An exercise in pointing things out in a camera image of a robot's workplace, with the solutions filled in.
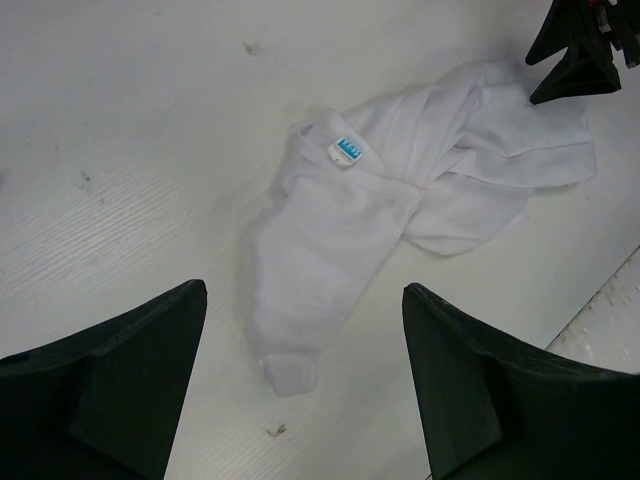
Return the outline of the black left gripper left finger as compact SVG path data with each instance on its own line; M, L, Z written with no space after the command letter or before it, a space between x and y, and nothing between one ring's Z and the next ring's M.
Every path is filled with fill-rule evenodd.
M164 477L207 310L189 280L1 361L4 479Z

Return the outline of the white t shirt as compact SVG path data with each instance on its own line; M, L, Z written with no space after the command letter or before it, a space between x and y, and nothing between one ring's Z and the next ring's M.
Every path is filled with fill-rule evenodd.
M311 392L317 363L400 240L458 255L514 227L529 198L597 171L570 99L529 101L517 66L329 110L290 138L255 224L247 336L277 395Z

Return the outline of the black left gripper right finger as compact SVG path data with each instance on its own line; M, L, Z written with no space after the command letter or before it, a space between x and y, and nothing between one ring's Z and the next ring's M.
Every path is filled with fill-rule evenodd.
M435 479L635 479L639 378L569 360L408 285L403 326Z

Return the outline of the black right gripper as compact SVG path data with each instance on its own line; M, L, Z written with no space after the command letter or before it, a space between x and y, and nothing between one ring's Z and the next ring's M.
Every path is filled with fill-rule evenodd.
M586 39L577 40L584 31ZM565 48L531 94L532 104L619 91L612 50L623 52L628 69L639 66L639 2L553 0L525 63L536 65Z

